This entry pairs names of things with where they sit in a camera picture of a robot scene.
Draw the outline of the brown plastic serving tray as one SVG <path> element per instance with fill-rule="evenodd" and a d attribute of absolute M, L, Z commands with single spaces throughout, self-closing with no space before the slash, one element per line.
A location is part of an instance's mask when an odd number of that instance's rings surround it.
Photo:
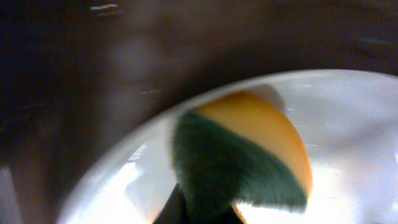
<path fill-rule="evenodd" d="M 111 146 L 179 102 L 317 68 L 397 74 L 396 1 L 1 1 L 2 223 L 54 223 Z"/>

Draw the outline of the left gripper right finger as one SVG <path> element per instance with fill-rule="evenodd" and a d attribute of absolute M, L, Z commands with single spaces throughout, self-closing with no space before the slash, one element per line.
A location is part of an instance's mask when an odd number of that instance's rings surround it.
<path fill-rule="evenodd" d="M 217 218 L 217 224 L 245 224 L 241 212 L 235 205 L 230 205 L 224 212 Z"/>

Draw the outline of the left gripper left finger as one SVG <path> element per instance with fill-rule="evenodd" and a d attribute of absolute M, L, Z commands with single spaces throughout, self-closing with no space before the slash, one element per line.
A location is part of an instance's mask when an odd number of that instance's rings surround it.
<path fill-rule="evenodd" d="M 188 224 L 185 197 L 176 184 L 166 204 L 157 215 L 153 224 Z"/>

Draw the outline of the green and yellow sponge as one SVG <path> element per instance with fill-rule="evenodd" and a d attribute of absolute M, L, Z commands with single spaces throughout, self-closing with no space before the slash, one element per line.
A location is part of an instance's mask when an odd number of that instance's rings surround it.
<path fill-rule="evenodd" d="M 245 91 L 182 113 L 171 156 L 190 223 L 217 223 L 236 203 L 302 213 L 313 189 L 299 132 L 272 103 Z"/>

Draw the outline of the light blue plate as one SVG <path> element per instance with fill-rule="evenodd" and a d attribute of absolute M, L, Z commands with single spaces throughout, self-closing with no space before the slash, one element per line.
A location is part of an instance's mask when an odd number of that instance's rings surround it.
<path fill-rule="evenodd" d="M 226 85 L 175 106 L 127 135 L 80 180 L 59 223 L 152 223 L 175 187 L 177 116 L 240 90 L 268 98 L 300 133 L 313 171 L 304 214 L 237 206 L 246 223 L 396 223 L 397 78 L 302 70 Z"/>

